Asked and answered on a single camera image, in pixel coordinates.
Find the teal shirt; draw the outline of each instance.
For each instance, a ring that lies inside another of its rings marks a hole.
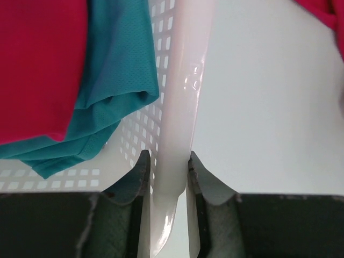
[[[65,140],[0,146],[0,158],[20,159],[43,178],[95,157],[122,118],[159,97],[148,1],[88,2],[83,80]]]

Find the folded shirt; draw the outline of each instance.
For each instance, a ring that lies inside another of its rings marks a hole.
[[[344,59],[344,1],[295,0],[336,33],[339,52]]]
[[[43,178],[96,156],[120,120],[159,97],[147,0],[89,0],[83,79],[63,142],[38,137],[0,146]]]
[[[0,144],[62,141],[87,45],[85,0],[0,1]]]

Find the white plastic laundry basket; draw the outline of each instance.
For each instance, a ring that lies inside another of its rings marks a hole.
[[[160,99],[123,119],[94,159],[47,180],[20,161],[0,160],[0,192],[102,191],[135,165],[142,149],[149,149],[150,253],[155,256],[170,235],[187,181],[214,2],[149,0]]]

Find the red shirt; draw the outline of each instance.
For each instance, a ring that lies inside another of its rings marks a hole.
[[[336,33],[339,52],[344,59],[344,0],[295,0]]]
[[[86,0],[0,0],[0,144],[64,139],[87,28]]]

